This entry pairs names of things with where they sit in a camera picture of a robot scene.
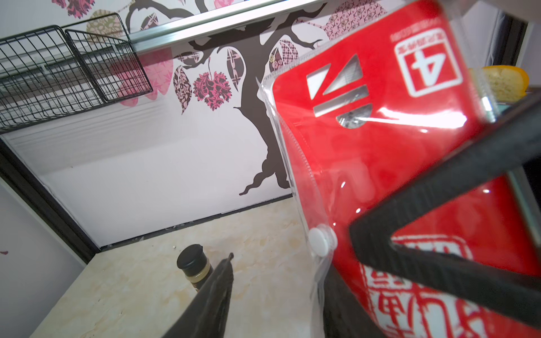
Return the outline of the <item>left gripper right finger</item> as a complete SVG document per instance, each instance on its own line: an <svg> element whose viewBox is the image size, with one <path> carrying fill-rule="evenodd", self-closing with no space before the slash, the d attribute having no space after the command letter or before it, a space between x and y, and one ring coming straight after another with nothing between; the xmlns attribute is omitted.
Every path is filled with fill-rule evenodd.
<svg viewBox="0 0 541 338"><path fill-rule="evenodd" d="M479 137L352 222L349 236L358 262L539 328L539 278L391 240L425 214L539 155L540 95L531 94Z"/></svg>

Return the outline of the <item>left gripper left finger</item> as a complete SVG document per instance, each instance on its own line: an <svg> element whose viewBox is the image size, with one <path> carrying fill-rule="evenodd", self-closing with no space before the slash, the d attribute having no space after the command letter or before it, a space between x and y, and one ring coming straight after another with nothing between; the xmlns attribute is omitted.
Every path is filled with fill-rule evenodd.
<svg viewBox="0 0 541 338"><path fill-rule="evenodd" d="M225 336L234 282L231 263L233 258L234 254L230 253L217 265L183 315L164 337L220 338Z"/></svg>

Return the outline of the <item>red ruler set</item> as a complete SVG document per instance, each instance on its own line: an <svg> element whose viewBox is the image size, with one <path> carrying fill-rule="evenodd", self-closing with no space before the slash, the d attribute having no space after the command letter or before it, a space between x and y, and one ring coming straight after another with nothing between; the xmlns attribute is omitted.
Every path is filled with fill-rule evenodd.
<svg viewBox="0 0 541 338"><path fill-rule="evenodd" d="M540 327L359 263L349 236L357 218L504 116L472 65L459 2L386 11L355 1L330 21L337 32L313 51L273 52L261 84L318 263L324 335L539 337ZM539 210L514 169L398 230L392 243L540 279Z"/></svg>

